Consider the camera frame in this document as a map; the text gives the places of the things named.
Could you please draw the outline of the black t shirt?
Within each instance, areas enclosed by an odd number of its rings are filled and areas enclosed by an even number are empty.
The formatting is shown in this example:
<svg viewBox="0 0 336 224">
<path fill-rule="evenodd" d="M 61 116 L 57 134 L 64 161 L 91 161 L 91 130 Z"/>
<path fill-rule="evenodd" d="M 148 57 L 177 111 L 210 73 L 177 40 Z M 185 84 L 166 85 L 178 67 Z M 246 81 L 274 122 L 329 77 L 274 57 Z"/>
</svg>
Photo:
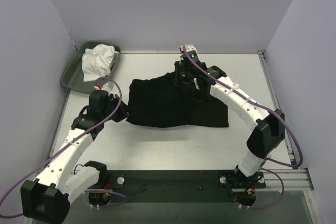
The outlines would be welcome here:
<svg viewBox="0 0 336 224">
<path fill-rule="evenodd" d="M 135 113 L 127 122 L 137 126 L 169 128 L 188 123 L 188 109 L 174 85 L 174 73 L 152 79 L 134 79 L 129 86 L 128 106 Z"/>
<path fill-rule="evenodd" d="M 219 99 L 191 88 L 183 88 L 180 98 L 186 125 L 229 127 L 228 106 Z"/>
</svg>

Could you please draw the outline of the grey plastic tray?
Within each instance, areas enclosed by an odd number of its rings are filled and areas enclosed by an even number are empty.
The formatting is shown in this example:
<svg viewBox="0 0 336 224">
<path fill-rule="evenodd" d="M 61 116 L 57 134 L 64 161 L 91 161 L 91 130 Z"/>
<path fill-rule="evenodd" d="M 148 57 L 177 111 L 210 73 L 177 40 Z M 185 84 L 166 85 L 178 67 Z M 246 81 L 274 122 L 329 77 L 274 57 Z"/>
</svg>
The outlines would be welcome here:
<svg viewBox="0 0 336 224">
<path fill-rule="evenodd" d="M 99 44 L 113 46 L 117 51 L 117 55 L 115 59 L 113 59 L 112 61 L 112 68 L 109 74 L 110 78 L 113 77 L 120 60 L 121 48 L 117 45 L 113 45 L 111 42 L 87 41 L 78 49 L 78 51 L 74 54 L 74 56 L 68 63 L 68 66 L 65 68 L 65 71 L 63 72 L 60 79 L 60 82 L 64 87 L 83 94 L 90 94 L 94 90 L 95 80 L 89 82 L 83 81 L 84 74 L 82 71 L 81 59 L 86 49 L 93 49 L 95 46 Z"/>
</svg>

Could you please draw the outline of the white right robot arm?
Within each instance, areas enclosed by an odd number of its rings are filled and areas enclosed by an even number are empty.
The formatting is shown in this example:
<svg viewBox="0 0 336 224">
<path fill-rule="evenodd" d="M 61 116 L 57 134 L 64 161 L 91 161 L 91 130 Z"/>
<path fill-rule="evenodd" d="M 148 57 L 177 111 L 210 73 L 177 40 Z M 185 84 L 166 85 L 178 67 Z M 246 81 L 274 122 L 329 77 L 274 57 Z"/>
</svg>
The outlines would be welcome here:
<svg viewBox="0 0 336 224">
<path fill-rule="evenodd" d="M 270 154 L 285 139 L 285 115 L 256 102 L 234 83 L 219 67 L 206 67 L 193 51 L 174 63 L 174 85 L 187 86 L 204 98 L 216 98 L 234 111 L 250 128 L 247 153 L 235 171 L 244 179 L 251 179 L 270 159 Z"/>
</svg>

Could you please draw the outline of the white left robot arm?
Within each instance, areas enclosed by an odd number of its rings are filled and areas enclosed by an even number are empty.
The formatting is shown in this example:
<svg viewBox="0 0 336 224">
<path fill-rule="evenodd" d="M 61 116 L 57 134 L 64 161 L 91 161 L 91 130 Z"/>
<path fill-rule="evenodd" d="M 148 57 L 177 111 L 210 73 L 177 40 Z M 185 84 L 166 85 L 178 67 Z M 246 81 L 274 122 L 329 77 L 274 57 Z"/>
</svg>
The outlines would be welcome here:
<svg viewBox="0 0 336 224">
<path fill-rule="evenodd" d="M 86 189 L 105 186 L 108 175 L 103 164 L 84 168 L 77 175 L 70 173 L 107 121 L 120 122 L 130 114 L 120 95 L 105 90 L 92 91 L 88 105 L 74 119 L 61 148 L 33 181 L 26 180 L 22 184 L 23 215 L 45 223 L 63 223 L 73 201 Z"/>
</svg>

